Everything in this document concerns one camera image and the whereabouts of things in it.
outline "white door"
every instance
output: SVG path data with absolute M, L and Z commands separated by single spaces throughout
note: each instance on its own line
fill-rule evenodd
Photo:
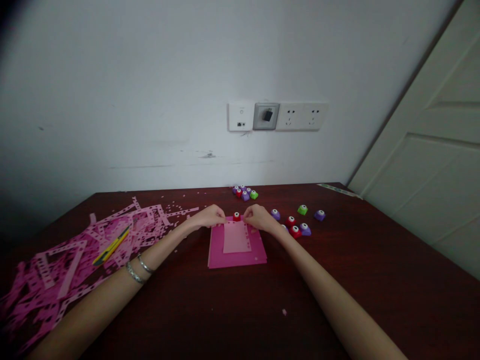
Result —
M 480 280 L 480 1 L 465 0 L 349 187 Z

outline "electrical outlet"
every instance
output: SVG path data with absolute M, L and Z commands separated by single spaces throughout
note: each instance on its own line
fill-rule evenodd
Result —
M 278 131 L 302 130 L 302 109 L 301 103 L 281 103 L 276 129 Z
M 227 115 L 229 131 L 244 132 L 252 130 L 254 119 L 253 103 L 229 103 Z
M 269 120 L 265 120 L 267 112 L 271 112 Z M 279 104 L 276 102 L 257 102 L 253 114 L 253 130 L 275 130 Z
M 301 113 L 301 129 L 318 131 L 327 117 L 328 102 L 304 103 Z

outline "wall socket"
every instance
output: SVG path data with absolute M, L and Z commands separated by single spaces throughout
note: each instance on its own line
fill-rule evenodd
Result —
M 281 103 L 276 122 L 278 131 L 295 131 L 301 129 L 303 104 Z
M 302 130 L 320 130 L 328 112 L 328 102 L 304 103 L 301 115 Z
M 280 104 L 276 102 L 257 102 L 253 114 L 253 130 L 275 130 Z M 265 121 L 265 114 L 271 111 L 269 121 Z

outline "forearm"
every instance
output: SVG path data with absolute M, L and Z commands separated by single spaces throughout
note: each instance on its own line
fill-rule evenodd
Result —
M 406 359 L 348 292 L 281 226 L 271 230 L 291 256 L 352 359 Z
M 156 270 L 175 247 L 198 229 L 189 221 L 182 223 L 160 242 L 142 254 L 143 262 Z M 137 258 L 131 261 L 133 271 L 147 280 L 150 274 Z M 120 268 L 78 303 L 30 354 L 30 359 L 77 359 L 102 333 L 142 287 Z

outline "bangle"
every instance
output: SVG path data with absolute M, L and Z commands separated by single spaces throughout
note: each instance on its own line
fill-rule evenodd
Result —
M 126 270 L 130 274 L 130 276 L 139 284 L 145 284 L 145 280 L 143 280 L 140 276 L 138 276 L 135 271 L 132 269 L 132 264 L 130 264 L 130 261 L 126 263 Z
M 147 265 L 145 265 L 145 263 L 142 261 L 142 258 L 140 257 L 140 254 L 138 254 L 137 256 L 138 258 L 138 261 L 140 262 L 140 265 L 142 268 L 145 269 L 145 271 L 149 274 L 153 274 L 154 273 L 154 270 L 152 270 L 151 268 L 149 268 Z

